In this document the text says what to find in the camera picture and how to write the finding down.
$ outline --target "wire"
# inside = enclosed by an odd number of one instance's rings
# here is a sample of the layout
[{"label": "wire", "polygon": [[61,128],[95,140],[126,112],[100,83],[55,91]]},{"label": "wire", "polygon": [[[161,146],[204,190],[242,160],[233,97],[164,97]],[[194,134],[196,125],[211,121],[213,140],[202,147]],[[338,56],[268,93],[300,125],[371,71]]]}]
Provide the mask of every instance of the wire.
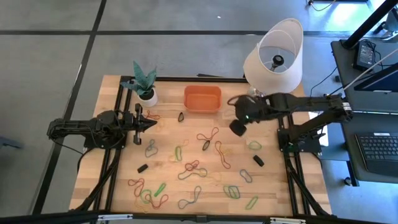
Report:
[{"label": "wire", "polygon": [[[359,82],[359,81],[365,80],[365,79],[367,79],[367,78],[370,78],[370,77],[372,77],[372,76],[374,76],[374,75],[376,75],[376,73],[372,73],[372,74],[370,74],[370,75],[368,75],[368,76],[366,76],[366,77],[360,78],[360,79],[359,79],[359,80],[357,80],[356,82]],[[332,92],[332,93],[330,93],[329,95],[332,95],[332,94],[336,93],[338,90],[340,90],[340,89],[344,88],[345,86],[346,86],[346,85],[344,85],[344,86],[341,86],[341,87],[337,88],[335,91],[333,91],[333,92]]]},{"label": "wire", "polygon": [[87,149],[87,151],[85,153],[83,153],[83,155],[80,156],[79,161],[77,162],[77,172],[79,173],[79,169],[80,169],[80,162],[81,159],[87,154],[89,153],[91,150],[93,150],[94,148],[89,148]]},{"label": "wire", "polygon": [[312,90],[317,87],[318,85],[321,85],[326,79],[328,79],[335,71],[336,71],[337,67],[335,69],[333,69],[333,71],[326,77],[324,78],[320,83],[316,84],[315,86],[313,86],[311,88],[311,93],[310,93],[310,98],[312,97]]},{"label": "wire", "polygon": [[69,146],[63,145],[63,144],[61,144],[61,143],[58,143],[58,142],[54,141],[53,139],[52,139],[52,141],[53,141],[55,144],[58,144],[58,145],[60,145],[60,146],[62,146],[62,147],[68,148],[68,149],[70,149],[70,150],[73,150],[73,151],[75,151],[75,152],[77,152],[77,153],[83,155],[83,153],[77,151],[77,150],[74,149],[74,148],[71,148],[71,147],[69,147]]},{"label": "wire", "polygon": [[397,52],[398,48],[393,50],[391,53],[389,53],[388,55],[386,55],[384,58],[382,58],[380,61],[378,61],[377,63],[375,63],[374,65],[370,66],[365,72],[363,72],[362,74],[360,74],[358,77],[356,77],[351,83],[349,83],[348,85],[346,85],[343,90],[346,90],[348,87],[350,87],[352,84],[354,84],[354,82],[356,82],[358,79],[360,79],[363,75],[365,75],[368,71],[370,71],[372,68],[374,68],[377,64],[381,63],[382,61],[384,61],[386,58],[390,57],[393,53]]},{"label": "wire", "polygon": [[336,0],[334,0],[333,2],[331,2],[329,5],[327,5],[327,6],[324,7],[323,9],[317,9],[317,8],[313,5],[313,3],[311,3],[310,5],[314,8],[314,10],[320,12],[320,11],[323,11],[323,10],[329,8],[329,7],[330,7],[333,3],[335,3],[335,2],[336,2]]}]

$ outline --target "green rubber band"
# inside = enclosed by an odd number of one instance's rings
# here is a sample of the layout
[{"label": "green rubber band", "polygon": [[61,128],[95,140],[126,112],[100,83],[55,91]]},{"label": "green rubber band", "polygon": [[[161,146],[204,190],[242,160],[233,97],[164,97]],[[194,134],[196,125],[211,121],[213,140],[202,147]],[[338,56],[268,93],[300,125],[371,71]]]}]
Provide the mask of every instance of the green rubber band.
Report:
[{"label": "green rubber band", "polygon": [[251,141],[249,143],[249,149],[251,149],[251,150],[260,150],[261,148],[262,148],[262,145],[257,141]]},{"label": "green rubber band", "polygon": [[166,187],[166,183],[162,183],[159,186],[159,189],[157,189],[156,193],[154,194],[155,197],[157,197],[160,193],[162,193],[163,189]]},{"label": "green rubber band", "polygon": [[239,189],[237,186],[233,186],[233,185],[225,185],[223,187],[224,193],[232,199],[239,199],[241,198],[241,193],[239,192]]},{"label": "green rubber band", "polygon": [[145,189],[145,190],[142,190],[142,192],[140,194],[140,198],[141,198],[142,202],[144,202],[145,204],[149,204],[150,201],[146,200],[145,197],[142,198],[142,196],[144,195],[144,192],[149,192],[149,195],[152,195],[152,191],[149,189]]},{"label": "green rubber band", "polygon": [[246,205],[244,209],[246,210],[252,209],[253,206],[257,203],[257,200],[259,200],[259,197],[256,195],[250,200],[250,202]]},{"label": "green rubber band", "polygon": [[174,150],[174,153],[175,153],[175,160],[176,161],[182,161],[182,149],[181,149],[181,146],[177,146],[175,148],[175,150]]}]

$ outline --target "green leaf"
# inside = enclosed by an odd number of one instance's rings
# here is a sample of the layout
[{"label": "green leaf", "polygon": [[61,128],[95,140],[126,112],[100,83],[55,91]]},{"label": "green leaf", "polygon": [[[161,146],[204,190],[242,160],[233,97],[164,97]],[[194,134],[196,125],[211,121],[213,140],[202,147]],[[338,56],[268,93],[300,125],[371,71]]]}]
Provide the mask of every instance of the green leaf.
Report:
[{"label": "green leaf", "polygon": [[156,68],[153,69],[152,71],[150,71],[147,76],[147,83],[148,83],[148,86],[150,86],[151,88],[155,83],[156,76],[157,76]]},{"label": "green leaf", "polygon": [[143,90],[142,88],[139,88],[139,89],[137,90],[137,94],[140,95],[140,96],[142,96],[142,95],[145,95],[145,94],[146,94],[146,91]]},{"label": "green leaf", "polygon": [[142,71],[141,67],[138,65],[136,61],[133,61],[134,65],[134,77],[140,86],[144,89],[148,87],[147,77],[145,76],[144,72]]},{"label": "green leaf", "polygon": [[120,83],[120,85],[122,85],[124,88],[128,88],[129,90],[134,90],[137,91],[138,88],[140,87],[137,83],[128,83],[128,82],[122,82]]}]

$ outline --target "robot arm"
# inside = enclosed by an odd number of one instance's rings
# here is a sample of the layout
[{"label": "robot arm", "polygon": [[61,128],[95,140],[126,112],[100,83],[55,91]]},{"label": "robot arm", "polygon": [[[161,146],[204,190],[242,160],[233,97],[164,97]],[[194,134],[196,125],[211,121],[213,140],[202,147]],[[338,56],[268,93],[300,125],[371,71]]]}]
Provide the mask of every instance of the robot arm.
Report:
[{"label": "robot arm", "polygon": [[56,140],[70,134],[78,134],[86,138],[85,147],[107,149],[116,147],[128,131],[136,131],[133,141],[140,145],[140,132],[144,132],[157,123],[143,117],[140,104],[136,104],[136,116],[127,111],[121,113],[122,118],[119,119],[118,114],[119,111],[109,110],[88,121],[56,119],[50,123],[47,136]]},{"label": "robot arm", "polygon": [[316,133],[330,123],[350,121],[353,117],[348,103],[340,95],[325,97],[296,97],[288,93],[275,93],[267,96],[235,96],[228,101],[235,107],[236,120],[230,124],[233,133],[242,136],[249,123],[283,118],[296,111],[324,111],[306,123],[287,129],[288,142],[295,144]]}]

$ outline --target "orange plastic bin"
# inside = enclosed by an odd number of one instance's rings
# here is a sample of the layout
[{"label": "orange plastic bin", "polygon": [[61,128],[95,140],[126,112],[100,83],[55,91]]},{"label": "orange plastic bin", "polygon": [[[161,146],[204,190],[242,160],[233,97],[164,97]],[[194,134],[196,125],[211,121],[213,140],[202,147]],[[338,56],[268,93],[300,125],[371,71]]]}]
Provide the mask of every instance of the orange plastic bin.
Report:
[{"label": "orange plastic bin", "polygon": [[184,90],[184,106],[189,112],[216,113],[221,108],[218,86],[189,85]]}]

